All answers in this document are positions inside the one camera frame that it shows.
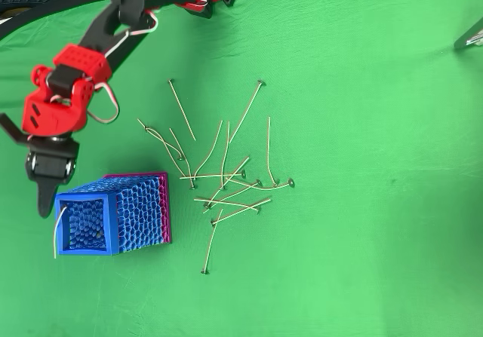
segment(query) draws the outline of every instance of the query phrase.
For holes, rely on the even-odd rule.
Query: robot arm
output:
[[[0,127],[17,144],[29,148],[25,168],[28,178],[37,183],[42,217],[49,215],[58,186],[72,178],[79,148],[72,133],[85,126],[96,86],[107,82],[155,25],[152,9],[175,3],[207,17],[211,2],[111,0],[79,44],[68,44],[56,55],[54,68],[40,65],[33,69],[31,79],[37,88],[25,99],[25,133],[6,114],[0,114]],[[115,34],[122,24],[128,30]],[[55,102],[59,99],[67,102]]]

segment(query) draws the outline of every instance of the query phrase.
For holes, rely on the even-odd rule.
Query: blue mesh cube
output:
[[[59,254],[113,255],[170,243],[166,173],[106,175],[55,197]]]

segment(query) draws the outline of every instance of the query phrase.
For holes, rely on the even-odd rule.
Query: thin wire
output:
[[[176,97],[176,101],[178,102],[178,106],[180,107],[181,109],[181,112],[183,113],[183,117],[184,117],[184,121],[186,121],[186,124],[188,125],[188,128],[189,128],[189,132],[191,133],[191,136],[193,137],[193,139],[196,141],[196,137],[195,137],[195,134],[193,133],[192,129],[191,129],[191,126],[189,126],[189,122],[188,122],[188,118],[186,117],[186,113],[184,113],[184,109],[183,107],[181,106],[181,102],[180,102],[180,99],[178,98],[178,95],[173,87],[173,83],[171,82],[171,79],[168,80],[168,83],[169,85],[171,86],[171,89],[173,90],[173,94],[174,96]]]
[[[245,119],[245,116],[247,115],[248,113],[248,110],[250,109],[251,107],[251,104],[254,102],[255,100],[255,96],[257,95],[258,91],[260,90],[260,87],[262,87],[262,84],[263,84],[263,81],[258,81],[258,85],[257,85],[257,88],[255,89],[254,91],[254,94],[251,96],[250,98],[250,101],[248,102],[248,106],[247,108],[245,109],[245,112],[243,113],[243,116],[241,117],[240,121],[238,122],[238,125],[236,126],[236,129],[235,131],[233,132],[233,135],[232,137],[229,139],[229,143],[232,143],[233,141],[233,137],[235,137],[236,133],[238,132],[240,126],[242,125],[242,122],[243,120]]]
[[[118,43],[116,45],[114,45],[112,48],[110,48],[105,54],[104,54],[104,57],[107,58],[108,56],[110,56],[112,54],[113,51],[115,51],[116,49],[119,48],[119,46],[126,40],[128,39],[128,36],[129,36],[129,31],[126,30],[125,34],[124,34],[124,37],[121,38],[121,40],[118,41]]]
[[[221,213],[223,212],[223,209],[220,210],[220,213],[218,214],[218,217],[220,217]],[[206,251],[206,257],[205,257],[205,265],[203,266],[203,270],[202,270],[202,273],[203,274],[207,274],[206,272],[206,268],[208,267],[208,260],[210,258],[210,251],[211,251],[211,244],[213,243],[213,237],[214,237],[214,232],[217,230],[217,226],[215,225],[213,227],[213,231],[211,232],[211,236],[210,236],[210,242],[208,243],[208,249]]]
[[[194,201],[209,201],[208,199],[204,199],[204,198],[194,198],[193,199]],[[256,207],[251,207],[250,205],[245,205],[245,204],[240,204],[240,203],[232,203],[230,201],[220,201],[220,200],[213,200],[214,203],[217,203],[217,204],[225,204],[225,205],[235,205],[237,207],[247,207],[249,209],[252,209],[252,210],[255,210],[255,211],[260,211],[259,209],[257,209]]]
[[[100,122],[101,124],[110,124],[111,122],[115,121],[116,118],[119,116],[119,104],[117,99],[114,96],[114,93],[112,92],[112,88],[106,83],[106,82],[99,82],[94,86],[95,90],[98,90],[99,88],[104,88],[109,95],[109,98],[111,99],[112,104],[115,107],[115,115],[113,115],[111,118],[108,119],[102,119],[98,118],[96,115],[94,115],[91,111],[88,110],[88,114],[97,122]]]
[[[153,130],[151,127],[147,127],[139,118],[137,119],[139,121],[139,123],[144,127],[144,130],[146,132],[148,132],[148,130]],[[162,141],[162,139],[158,138],[156,135],[153,135],[152,133],[149,133],[151,136],[155,137],[156,139],[158,139],[159,141]],[[173,145],[171,145],[169,142],[166,142],[166,145],[168,145],[169,147],[171,147],[174,151],[176,151],[178,153],[178,155],[180,156],[180,160],[183,160],[183,156],[181,155],[181,152],[180,150],[178,150],[176,147],[174,147]]]
[[[115,115],[113,115],[111,118],[108,119],[103,119],[97,117],[95,114],[93,114],[91,111],[88,110],[88,115],[90,115],[95,121],[100,122],[101,124],[110,124],[111,122],[114,122],[116,118],[119,116],[119,104],[118,100],[115,98],[114,92],[112,92],[112,88],[106,83],[106,82],[99,82],[94,86],[95,90],[99,90],[100,88],[104,88],[109,95],[109,98],[111,99],[112,104],[115,107]],[[65,106],[70,106],[72,105],[72,100],[69,98],[63,98],[62,96],[59,96],[58,94],[54,94],[51,97],[50,102],[58,102],[62,103]]]
[[[273,179],[272,171],[270,170],[270,116],[268,120],[268,126],[266,128],[266,168],[269,171],[270,179],[272,179],[273,185],[277,186],[275,179]]]
[[[238,191],[235,191],[235,192],[233,192],[233,193],[231,193],[231,194],[228,194],[228,195],[227,195],[227,196],[225,196],[224,198],[219,199],[219,201],[224,201],[224,200],[226,200],[226,199],[233,198],[233,197],[234,197],[234,196],[236,196],[236,195],[240,195],[242,192],[245,192],[245,191],[247,191],[247,190],[250,190],[250,189],[251,189],[251,188],[253,188],[255,185],[258,185],[258,182],[255,182],[253,185],[247,186],[247,187],[242,188],[242,189],[240,189],[240,190],[238,190]],[[218,204],[218,202],[213,201],[213,206],[214,206],[214,205],[216,205],[216,204]],[[206,214],[208,211],[210,211],[210,209],[206,209],[206,210],[203,212],[203,214]]]
[[[129,32],[129,35],[147,34],[147,33],[152,33],[152,32],[157,30],[157,28],[159,26],[158,18],[156,17],[156,15],[154,15],[153,11],[146,11],[146,12],[151,17],[151,19],[154,20],[154,26],[152,26],[152,28],[148,28],[148,29],[141,29],[141,30],[135,30],[133,32]]]
[[[150,133],[152,136],[156,137],[161,142],[163,142],[163,145],[165,146],[166,151],[168,152],[170,159],[173,161],[174,166],[176,166],[176,168],[180,171],[181,175],[186,176],[185,173],[180,169],[180,167],[178,166],[178,164],[174,160],[173,155],[169,152],[168,145],[166,144],[165,139],[163,139],[162,136],[159,134],[159,132],[152,129],[152,128],[147,128],[147,129],[145,128],[145,130],[146,130],[147,133]]]
[[[220,121],[220,123],[218,124],[218,131],[217,131],[217,135],[215,136],[214,138],[214,141],[213,141],[213,145],[211,146],[211,150],[210,152],[208,152],[208,155],[206,156],[206,158],[203,160],[203,162],[199,165],[198,169],[196,169],[194,175],[193,175],[193,178],[196,179],[196,175],[198,175],[198,172],[200,171],[200,169],[203,167],[203,165],[206,164],[206,161],[208,161],[208,159],[210,158],[211,154],[213,153],[213,150],[214,150],[214,147],[215,145],[217,144],[217,140],[218,140],[218,136],[220,135],[220,130],[221,130],[221,125],[223,123],[223,120]]]
[[[243,173],[237,173],[235,176],[242,176]],[[197,177],[199,177],[200,179],[201,178],[207,178],[207,177],[220,177],[220,175],[198,175]],[[189,176],[181,176],[180,177],[181,180],[186,180],[186,179],[189,179]]]
[[[250,185],[250,184],[246,184],[246,183],[239,181],[239,180],[236,180],[236,179],[230,179],[230,180],[227,180],[227,181],[231,181],[231,182],[234,182],[235,184],[240,184],[240,185],[245,185],[245,186]],[[285,188],[287,186],[290,186],[291,183],[292,183],[292,181],[291,181],[291,179],[289,179],[289,181],[284,182],[283,184],[278,185],[278,186],[273,186],[271,188],[263,188],[261,186],[252,186],[252,188],[255,188],[256,190],[276,190],[278,188]]]
[[[250,160],[250,157],[249,157],[249,156],[247,156],[247,157],[246,157],[246,158],[245,158],[245,159],[244,159],[244,160],[243,160],[243,161],[240,163],[240,165],[236,167],[236,170],[235,170],[235,171],[232,173],[232,175],[231,175],[229,178],[227,178],[227,180],[224,182],[223,187],[224,187],[224,186],[225,186],[225,185],[228,183],[228,181],[230,181],[230,180],[231,180],[231,179],[234,177],[234,175],[235,175],[237,172],[239,172],[239,171],[240,171],[240,169],[241,169],[241,168],[242,168],[242,167],[243,167],[243,166],[244,166],[244,165],[245,165],[245,164],[248,162],[248,160]],[[215,197],[216,197],[216,196],[217,196],[217,195],[220,193],[220,191],[221,191],[221,190],[222,190],[222,189],[221,189],[221,188],[219,188],[219,189],[218,189],[218,190],[217,190],[217,191],[216,191],[216,192],[213,194],[213,196],[211,197],[211,200],[210,200],[210,202],[208,203],[208,205],[210,205],[210,204],[211,204],[211,202],[212,202],[212,201],[215,199]]]
[[[154,32],[155,30],[157,30],[158,28],[158,24],[159,24],[159,21],[158,21],[158,18],[156,18],[156,15],[154,15],[154,13],[152,11],[147,11],[147,13],[150,15],[150,17],[152,19],[154,19],[155,21],[155,25],[152,27],[152,28],[149,28],[149,29],[143,29],[143,30],[135,30],[134,32],[129,32],[129,29],[126,30],[125,34],[124,34],[124,37],[122,37],[118,43],[114,46],[112,46],[105,54],[104,54],[104,57],[107,58],[108,56],[110,56],[112,54],[112,52],[114,52],[116,49],[119,48],[119,46],[128,38],[129,35],[140,35],[140,34],[145,34],[145,33],[151,33],[151,32]]]
[[[226,161],[226,154],[228,154],[228,145],[229,145],[229,121],[228,125],[226,126],[226,145],[225,145],[225,154],[223,155],[223,160],[221,161],[221,171],[220,171],[220,189],[225,187],[223,183],[223,174],[225,169],[225,161]]]
[[[171,129],[171,127],[169,127],[169,131],[171,132],[171,135],[173,135],[174,137],[174,141],[176,141],[176,144],[178,145],[178,147],[180,148],[180,151],[181,151],[181,154],[183,155],[184,157],[184,161],[186,161],[186,165],[188,166],[188,175],[189,175],[189,183],[191,184],[191,188],[195,188],[195,184],[193,184],[193,178],[191,176],[191,168],[189,167],[189,162],[188,162],[188,158],[186,157],[186,154],[184,153],[183,149],[181,148],[181,145],[180,143],[178,142],[178,138],[176,138],[176,135],[174,134],[173,130]]]
[[[63,213],[66,211],[67,206],[63,205],[62,210],[59,213],[59,216],[57,217],[57,220],[55,221],[55,226],[54,226],[54,239],[53,245],[54,245],[54,259],[57,259],[57,229],[59,228],[59,222],[62,219]]]
[[[260,206],[260,205],[264,205],[264,204],[266,204],[266,203],[269,203],[270,201],[272,201],[272,199],[264,199],[264,200],[262,200],[262,201],[259,201],[259,202],[255,203],[255,204],[250,205],[250,207],[258,207],[258,206]],[[250,207],[244,207],[244,208],[242,208],[242,209],[240,209],[240,210],[237,210],[237,211],[235,211],[235,212],[233,212],[233,213],[231,213],[231,214],[228,214],[228,215],[224,216],[223,218],[220,218],[220,217],[218,216],[218,218],[217,218],[215,221],[211,222],[211,224],[212,224],[212,225],[216,225],[216,224],[218,224],[219,222],[222,222],[223,220],[226,220],[226,219],[228,219],[228,218],[231,218],[232,216],[238,215],[238,214],[240,214],[240,213],[243,213],[244,211],[249,210],[249,209],[250,209]]]

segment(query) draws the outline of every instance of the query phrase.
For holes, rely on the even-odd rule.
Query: green fabric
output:
[[[77,42],[104,5],[0,42],[1,110],[20,123],[32,67]],[[483,15],[483,0],[237,0],[215,13],[160,12],[159,29],[110,82],[118,120],[90,120],[75,135],[70,187],[169,172],[172,244],[54,260],[54,217],[36,214],[26,150],[0,133],[2,335],[482,336],[483,50],[459,55],[452,44]],[[237,198],[273,202],[219,224],[204,276],[218,209],[202,215],[192,198],[209,197],[218,180],[190,191],[136,118],[169,140],[172,127],[194,168],[219,120],[234,127],[258,78],[266,86],[226,169],[250,155],[248,180],[270,184],[270,115],[272,171],[296,188]],[[113,112],[104,93],[91,109]],[[204,172],[220,168],[224,127]]]

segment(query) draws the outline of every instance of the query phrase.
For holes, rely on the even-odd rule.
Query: black bracket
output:
[[[153,20],[144,12],[145,9],[157,8],[174,2],[191,1],[195,0],[111,0],[111,3],[91,23],[79,45],[104,54],[124,38],[124,31],[115,34],[121,25],[129,26],[130,31],[148,29],[152,26]],[[115,52],[109,55],[107,61],[112,72],[120,67],[145,37],[146,34],[129,36]],[[72,86],[81,77],[82,72],[61,65],[49,75],[48,86],[55,94],[70,98]]]
[[[483,18],[454,42],[454,48],[463,49],[473,44],[480,45],[480,41],[483,43]]]
[[[25,170],[37,183],[37,208],[42,218],[48,217],[59,185],[67,184],[75,170],[79,145],[70,134],[58,137],[35,137],[23,133],[12,120],[0,113],[0,127],[15,143],[29,147]]]

